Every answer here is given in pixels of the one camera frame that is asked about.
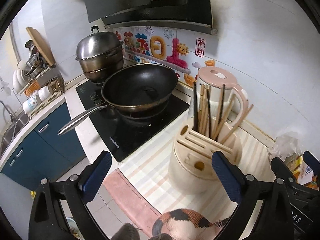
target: cabinet door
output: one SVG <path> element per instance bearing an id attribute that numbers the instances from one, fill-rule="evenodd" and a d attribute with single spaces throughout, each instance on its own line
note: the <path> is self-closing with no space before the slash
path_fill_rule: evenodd
<path id="1" fill-rule="evenodd" d="M 55 181 L 71 167 L 70 161 L 31 131 L 14 151 L 2 172 L 24 187 L 35 190 L 41 179 Z"/>
<path id="2" fill-rule="evenodd" d="M 62 104 L 46 117 L 36 128 L 35 131 L 53 149 L 59 152 L 66 159 L 76 164 L 85 157 L 84 150 L 80 144 L 75 130 L 64 135 L 58 135 L 58 131 L 71 120 L 67 103 Z"/>
<path id="3" fill-rule="evenodd" d="M 26 152 L 21 150 L 21 147 L 18 147 L 8 159 L 1 172 L 18 184 L 30 190 L 36 190 L 44 175 L 34 170 L 31 162 L 32 160 L 27 157 Z"/>

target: chopstick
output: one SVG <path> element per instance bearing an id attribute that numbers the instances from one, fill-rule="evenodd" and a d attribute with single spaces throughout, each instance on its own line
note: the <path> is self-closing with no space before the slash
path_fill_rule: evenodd
<path id="1" fill-rule="evenodd" d="M 217 127 L 218 127 L 218 124 L 219 124 L 218 114 L 220 115 L 221 105 L 223 104 L 224 88 L 225 88 L 225 85 L 223 85 L 222 89 L 220 90 L 220 98 L 219 98 L 219 104 L 218 104 L 218 109 L 217 109 L 217 114 L 216 114 L 216 121 L 214 122 L 214 126 L 213 126 L 212 132 L 211 132 L 212 135 L 215 134 Z"/>
<path id="2" fill-rule="evenodd" d="M 207 111 L 208 111 L 208 108 L 207 108 L 207 94 L 204 93 L 203 94 L 203 97 L 202 97 L 202 106 L 201 106 L 201 121 L 200 121 L 200 126 L 199 126 L 199 133 L 201 133 L 202 135 L 204 134 L 204 130 L 205 130 L 205 127 L 204 125 L 206 125 L 207 123 L 207 117 L 206 115 L 208 114 Z"/>
<path id="3" fill-rule="evenodd" d="M 200 129 L 200 123 L 201 123 L 201 112 L 202 112 L 203 93 L 204 93 L 204 85 L 201 85 L 201 89 L 200 89 L 200 100 L 199 100 L 199 112 L 198 112 L 198 123 L 199 123 L 198 131 L 199 131 L 199 129 Z"/>
<path id="4" fill-rule="evenodd" d="M 221 101 L 221 109 L 220 109 L 220 112 L 219 112 L 219 121 L 218 121 L 218 125 L 220 124 L 221 122 L 221 118 L 222 118 L 222 112 L 223 112 L 223 102 L 224 102 L 224 94 L 226 92 L 226 85 L 223 84 L 223 87 L 222 87 L 222 101 Z"/>
<path id="5" fill-rule="evenodd" d="M 234 125 L 234 127 L 230 130 L 230 132 L 219 143 L 224 144 L 226 142 L 226 140 L 229 139 L 231 134 L 239 127 L 239 125 L 241 125 L 241 123 L 247 117 L 247 115 L 250 113 L 252 108 L 253 108 L 253 105 L 250 106 L 250 108 L 247 110 L 247 112 L 239 119 L 239 121 Z"/>
<path id="6" fill-rule="evenodd" d="M 206 92 L 207 92 L 208 117 L 209 117 L 209 120 L 208 120 L 209 121 L 209 138 L 211 138 L 211 108 L 210 108 L 210 92 L 209 92 L 209 89 L 207 89 Z"/>
<path id="7" fill-rule="evenodd" d="M 198 131 L 198 100 L 197 100 L 197 86 L 193 82 L 193 130 Z"/>
<path id="8" fill-rule="evenodd" d="M 232 109 L 233 102 L 234 102 L 235 98 L 236 98 L 236 95 L 235 95 L 235 94 L 232 94 L 231 99 L 230 99 L 230 104 L 228 105 L 226 111 L 224 112 L 224 114 L 223 114 L 223 116 L 222 116 L 222 119 L 221 119 L 221 121 L 220 121 L 220 123 L 219 123 L 219 125 L 218 125 L 218 128 L 217 128 L 215 134 L 212 136 L 212 138 L 214 138 L 215 141 L 216 141 L 216 140 L 218 139 L 218 137 L 219 137 L 219 134 L 220 134 L 220 131 L 221 131 L 222 127 L 223 127 L 223 124 L 224 124 L 224 123 L 226 122 L 226 120 L 228 119 L 228 116 L 229 116 L 229 114 L 230 114 L 230 112 L 231 112 L 231 109 Z"/>

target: induction cooktop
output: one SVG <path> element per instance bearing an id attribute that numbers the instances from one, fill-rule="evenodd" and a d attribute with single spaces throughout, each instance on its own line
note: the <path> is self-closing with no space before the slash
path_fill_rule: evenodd
<path id="1" fill-rule="evenodd" d="M 86 110 L 104 103 L 101 86 L 91 81 L 81 84 L 76 91 Z M 189 104 L 171 95 L 159 108 L 161 112 L 150 118 L 131 118 L 110 106 L 96 111 L 90 119 L 111 154 L 121 162 L 187 110 Z"/>

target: wok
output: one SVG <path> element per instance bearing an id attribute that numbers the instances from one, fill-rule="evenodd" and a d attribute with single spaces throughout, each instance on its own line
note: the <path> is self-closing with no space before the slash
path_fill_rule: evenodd
<path id="1" fill-rule="evenodd" d="M 152 109 L 169 99 L 177 83 L 176 73 L 164 65 L 144 63 L 125 67 L 102 85 L 101 95 L 107 104 L 84 111 L 63 126 L 58 135 L 74 129 L 90 114 L 108 106 L 129 113 Z"/>

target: kitchen sink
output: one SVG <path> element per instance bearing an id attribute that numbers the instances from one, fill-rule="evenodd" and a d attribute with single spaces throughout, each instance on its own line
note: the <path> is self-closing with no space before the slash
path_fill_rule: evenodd
<path id="1" fill-rule="evenodd" d="M 9 128 L 5 131 L 4 135 L 1 138 L 0 145 L 0 156 L 3 155 L 7 147 L 13 141 L 13 139 L 17 136 L 17 134 L 21 131 L 23 127 L 29 122 L 29 117 L 25 112 L 19 114 L 18 118 L 15 122 L 13 122 Z"/>

